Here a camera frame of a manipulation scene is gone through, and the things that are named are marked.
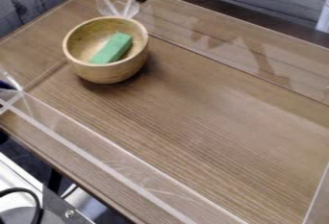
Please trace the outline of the green rectangular block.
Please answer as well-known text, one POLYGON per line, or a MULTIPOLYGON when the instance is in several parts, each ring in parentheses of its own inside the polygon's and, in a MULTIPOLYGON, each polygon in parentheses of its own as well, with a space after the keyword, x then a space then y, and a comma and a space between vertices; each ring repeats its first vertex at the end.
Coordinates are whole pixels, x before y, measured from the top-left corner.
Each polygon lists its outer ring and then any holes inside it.
POLYGON ((132 37, 124 33, 114 33, 88 62, 96 64, 116 62, 129 50, 131 46, 132 37))

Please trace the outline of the light brown wooden bowl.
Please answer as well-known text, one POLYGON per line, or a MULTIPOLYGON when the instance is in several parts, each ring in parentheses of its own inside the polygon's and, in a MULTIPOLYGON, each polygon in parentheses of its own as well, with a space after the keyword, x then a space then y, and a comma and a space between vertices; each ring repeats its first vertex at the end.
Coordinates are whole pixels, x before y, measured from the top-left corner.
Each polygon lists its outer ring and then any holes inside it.
POLYGON ((61 49, 73 72, 94 84, 113 84, 132 77, 148 58, 148 31, 135 19, 117 16, 94 17, 66 33, 61 49), (109 63, 89 63, 114 33, 132 37, 132 46, 121 59, 109 63))

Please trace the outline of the black table leg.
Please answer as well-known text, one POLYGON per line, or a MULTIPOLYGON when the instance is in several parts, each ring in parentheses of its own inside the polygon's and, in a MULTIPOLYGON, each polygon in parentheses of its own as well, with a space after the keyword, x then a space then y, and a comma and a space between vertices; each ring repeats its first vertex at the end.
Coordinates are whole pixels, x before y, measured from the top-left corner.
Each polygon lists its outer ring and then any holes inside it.
POLYGON ((49 172, 48 189, 54 193, 60 190, 61 179, 60 173, 53 169, 49 172))

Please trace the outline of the clear acrylic enclosure wall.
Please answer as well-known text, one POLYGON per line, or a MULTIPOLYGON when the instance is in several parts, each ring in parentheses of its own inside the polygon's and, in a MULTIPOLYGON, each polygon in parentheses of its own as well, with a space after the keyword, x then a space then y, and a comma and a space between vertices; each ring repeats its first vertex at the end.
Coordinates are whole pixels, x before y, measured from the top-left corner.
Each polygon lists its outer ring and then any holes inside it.
POLYGON ((0 129, 136 223, 329 224, 329 47, 148 0, 147 64, 97 85, 64 38, 122 5, 68 0, 0 39, 0 129))

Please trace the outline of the white post at right edge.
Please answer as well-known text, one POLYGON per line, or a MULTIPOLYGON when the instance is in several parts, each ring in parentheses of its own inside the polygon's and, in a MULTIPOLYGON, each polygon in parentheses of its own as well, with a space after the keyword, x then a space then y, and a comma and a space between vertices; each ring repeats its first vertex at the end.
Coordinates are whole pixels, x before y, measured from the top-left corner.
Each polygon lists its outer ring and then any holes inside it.
POLYGON ((329 0, 324 0, 319 17, 315 24, 315 29, 319 32, 329 33, 329 0))

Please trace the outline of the grey metal bracket with screw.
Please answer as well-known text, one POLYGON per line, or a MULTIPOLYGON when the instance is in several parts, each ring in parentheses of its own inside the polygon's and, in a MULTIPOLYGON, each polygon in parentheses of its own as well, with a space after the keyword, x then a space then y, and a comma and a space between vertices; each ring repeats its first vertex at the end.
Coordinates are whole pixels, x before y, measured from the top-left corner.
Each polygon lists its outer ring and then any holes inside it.
POLYGON ((94 224, 46 187, 42 187, 41 224, 94 224))

